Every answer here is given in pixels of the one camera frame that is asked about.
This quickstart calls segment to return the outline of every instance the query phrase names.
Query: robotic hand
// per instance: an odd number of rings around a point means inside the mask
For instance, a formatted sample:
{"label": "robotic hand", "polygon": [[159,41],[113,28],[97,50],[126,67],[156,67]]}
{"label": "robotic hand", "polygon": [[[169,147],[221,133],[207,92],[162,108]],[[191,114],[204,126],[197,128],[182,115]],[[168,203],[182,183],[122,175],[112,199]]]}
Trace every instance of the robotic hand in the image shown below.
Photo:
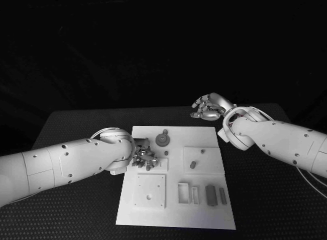
{"label": "robotic hand", "polygon": [[119,128],[104,128],[90,138],[0,157],[0,207],[35,193],[70,184],[107,170],[122,174],[126,166],[158,164],[148,138]]}
{"label": "robotic hand", "polygon": [[273,120],[254,107],[241,107],[215,93],[192,103],[192,118],[214,121],[223,117],[218,137],[246,150],[253,144],[262,152],[286,164],[327,178],[327,134]]}

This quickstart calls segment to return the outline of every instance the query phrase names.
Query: black backdrop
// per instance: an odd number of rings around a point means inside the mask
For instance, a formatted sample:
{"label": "black backdrop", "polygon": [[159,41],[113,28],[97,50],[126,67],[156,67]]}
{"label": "black backdrop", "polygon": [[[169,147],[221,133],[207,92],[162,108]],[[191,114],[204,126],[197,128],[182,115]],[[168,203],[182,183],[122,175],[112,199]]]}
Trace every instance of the black backdrop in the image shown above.
{"label": "black backdrop", "polygon": [[0,3],[0,155],[31,148],[53,111],[211,92],[327,133],[325,3],[19,2]]}

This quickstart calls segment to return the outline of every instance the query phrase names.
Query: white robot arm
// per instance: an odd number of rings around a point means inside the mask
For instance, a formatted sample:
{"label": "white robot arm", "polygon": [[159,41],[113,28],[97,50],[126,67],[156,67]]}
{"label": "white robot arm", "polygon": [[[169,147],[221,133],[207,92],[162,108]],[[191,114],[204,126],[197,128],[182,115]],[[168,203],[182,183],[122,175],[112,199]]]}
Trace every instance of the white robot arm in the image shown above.
{"label": "white robot arm", "polygon": [[192,118],[214,121],[223,117],[217,135],[246,150],[253,144],[286,164],[327,178],[327,134],[282,121],[275,121],[254,107],[237,107],[218,94],[201,96]]}
{"label": "white robot arm", "polygon": [[119,128],[106,128],[99,140],[86,138],[0,156],[0,207],[102,170],[122,174],[132,157],[141,162],[139,167],[146,162],[146,171],[155,166],[148,139],[132,139]]}

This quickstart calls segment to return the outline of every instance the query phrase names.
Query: dark table surface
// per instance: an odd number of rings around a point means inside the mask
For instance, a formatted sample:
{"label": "dark table surface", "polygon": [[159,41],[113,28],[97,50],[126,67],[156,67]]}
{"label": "dark table surface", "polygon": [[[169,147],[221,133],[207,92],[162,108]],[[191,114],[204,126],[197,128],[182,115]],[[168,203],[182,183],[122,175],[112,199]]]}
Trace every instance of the dark table surface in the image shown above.
{"label": "dark table surface", "polygon": [[[259,108],[289,123],[277,104]],[[190,117],[190,106],[55,111],[32,149],[89,138],[102,128],[195,126],[221,128],[221,119]],[[48,189],[0,209],[0,239],[246,239],[327,240],[327,200],[295,167],[267,157],[253,145],[239,150],[217,137],[236,230],[115,225],[123,174],[107,171]]]}

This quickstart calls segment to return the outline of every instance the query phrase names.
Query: gray object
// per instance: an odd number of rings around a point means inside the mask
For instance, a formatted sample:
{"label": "gray object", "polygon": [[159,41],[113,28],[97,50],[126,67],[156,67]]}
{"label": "gray object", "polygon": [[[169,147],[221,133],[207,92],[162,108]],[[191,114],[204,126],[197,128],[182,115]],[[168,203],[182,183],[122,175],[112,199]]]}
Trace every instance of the gray object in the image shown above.
{"label": "gray object", "polygon": [[207,185],[204,187],[204,194],[205,194],[205,204],[207,206],[217,206],[217,198],[215,198],[215,187]]}
{"label": "gray object", "polygon": [[195,167],[195,162],[191,161],[191,163],[190,163],[190,169],[194,169],[194,167]]}
{"label": "gray object", "polygon": [[168,131],[164,129],[162,133],[155,136],[155,140],[154,141],[155,141],[155,144],[159,147],[165,147],[168,145],[168,143],[169,143],[169,137],[168,137],[166,134],[168,134]]}
{"label": "gray object", "polygon": [[218,188],[218,196],[220,196],[220,203],[221,203],[223,205],[226,205],[226,204],[227,204],[227,201],[226,201],[226,194],[224,194],[224,189],[223,189],[223,187]]}

